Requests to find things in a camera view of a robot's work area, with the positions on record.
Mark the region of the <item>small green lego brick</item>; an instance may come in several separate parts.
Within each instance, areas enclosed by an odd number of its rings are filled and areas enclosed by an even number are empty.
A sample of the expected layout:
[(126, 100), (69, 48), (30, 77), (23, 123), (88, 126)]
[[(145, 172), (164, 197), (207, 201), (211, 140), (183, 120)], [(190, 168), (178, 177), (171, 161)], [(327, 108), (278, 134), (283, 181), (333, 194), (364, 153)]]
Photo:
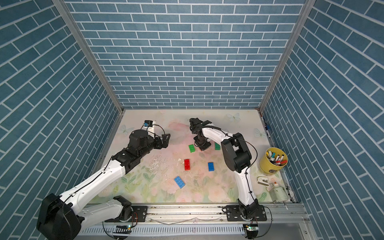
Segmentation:
[(194, 145), (189, 145), (189, 150), (190, 150), (191, 153), (194, 153), (196, 151), (195, 146)]

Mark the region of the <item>long green lego brick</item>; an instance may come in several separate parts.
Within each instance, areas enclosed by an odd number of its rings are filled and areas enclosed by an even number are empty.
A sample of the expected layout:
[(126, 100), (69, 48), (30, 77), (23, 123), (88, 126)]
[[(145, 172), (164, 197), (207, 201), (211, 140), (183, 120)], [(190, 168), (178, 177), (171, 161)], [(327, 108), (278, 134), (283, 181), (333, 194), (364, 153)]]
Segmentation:
[(215, 143), (215, 150), (219, 151), (221, 149), (221, 146), (218, 143)]

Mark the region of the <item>small blue lego brick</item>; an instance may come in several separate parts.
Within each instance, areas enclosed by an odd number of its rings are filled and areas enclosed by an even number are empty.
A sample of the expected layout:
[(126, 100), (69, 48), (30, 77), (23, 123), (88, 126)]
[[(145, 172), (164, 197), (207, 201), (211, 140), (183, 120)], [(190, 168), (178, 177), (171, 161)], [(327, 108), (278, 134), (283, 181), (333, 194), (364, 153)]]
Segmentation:
[(209, 169), (209, 172), (213, 172), (215, 170), (215, 167), (214, 167), (214, 163), (213, 162), (209, 162), (208, 163), (208, 169)]

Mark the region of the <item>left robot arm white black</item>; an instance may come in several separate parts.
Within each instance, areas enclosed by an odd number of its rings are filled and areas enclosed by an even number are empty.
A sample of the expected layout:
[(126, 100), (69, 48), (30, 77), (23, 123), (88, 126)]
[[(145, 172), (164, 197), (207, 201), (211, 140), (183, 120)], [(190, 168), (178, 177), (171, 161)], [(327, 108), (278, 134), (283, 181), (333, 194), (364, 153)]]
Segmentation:
[(147, 130), (130, 134), (126, 148), (77, 186), (60, 195), (49, 194), (41, 203), (37, 230), (48, 240), (73, 240), (81, 231), (106, 220), (129, 222), (134, 217), (132, 203), (122, 196), (104, 204), (87, 204), (114, 181), (120, 179), (152, 150), (165, 149), (171, 135), (156, 135)]

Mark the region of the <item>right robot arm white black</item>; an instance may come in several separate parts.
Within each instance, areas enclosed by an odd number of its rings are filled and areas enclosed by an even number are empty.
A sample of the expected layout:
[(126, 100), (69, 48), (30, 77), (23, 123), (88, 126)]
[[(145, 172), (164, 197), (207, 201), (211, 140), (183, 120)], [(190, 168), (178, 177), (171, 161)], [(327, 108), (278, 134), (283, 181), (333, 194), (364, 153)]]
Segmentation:
[(214, 142), (221, 145), (224, 161), (235, 175), (239, 190), (239, 212), (243, 219), (250, 221), (256, 217), (259, 202), (253, 192), (251, 183), (252, 154), (247, 141), (240, 133), (229, 134), (210, 121), (190, 118), (190, 131), (195, 135), (195, 146), (201, 151), (207, 150)]

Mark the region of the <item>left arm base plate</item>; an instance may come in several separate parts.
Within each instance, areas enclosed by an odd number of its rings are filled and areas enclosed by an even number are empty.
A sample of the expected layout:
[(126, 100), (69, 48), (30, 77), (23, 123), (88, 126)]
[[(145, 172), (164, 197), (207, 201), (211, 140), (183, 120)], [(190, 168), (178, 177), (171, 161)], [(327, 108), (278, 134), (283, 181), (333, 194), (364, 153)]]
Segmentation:
[(147, 206), (131, 206), (124, 207), (121, 215), (118, 217), (119, 222), (129, 222), (132, 224), (144, 222), (147, 217)]

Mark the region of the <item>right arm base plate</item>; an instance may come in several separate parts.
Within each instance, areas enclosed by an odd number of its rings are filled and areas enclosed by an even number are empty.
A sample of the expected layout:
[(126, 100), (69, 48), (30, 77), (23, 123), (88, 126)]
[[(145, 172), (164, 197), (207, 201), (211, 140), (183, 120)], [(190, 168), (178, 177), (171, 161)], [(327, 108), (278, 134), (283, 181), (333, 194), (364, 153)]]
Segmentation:
[(267, 220), (267, 215), (264, 206), (259, 206), (256, 212), (253, 214), (252, 218), (245, 218), (241, 215), (239, 210), (239, 205), (227, 205), (222, 208), (222, 212), (226, 215), (228, 222), (240, 222), (240, 221), (249, 221), (249, 222), (265, 222)]

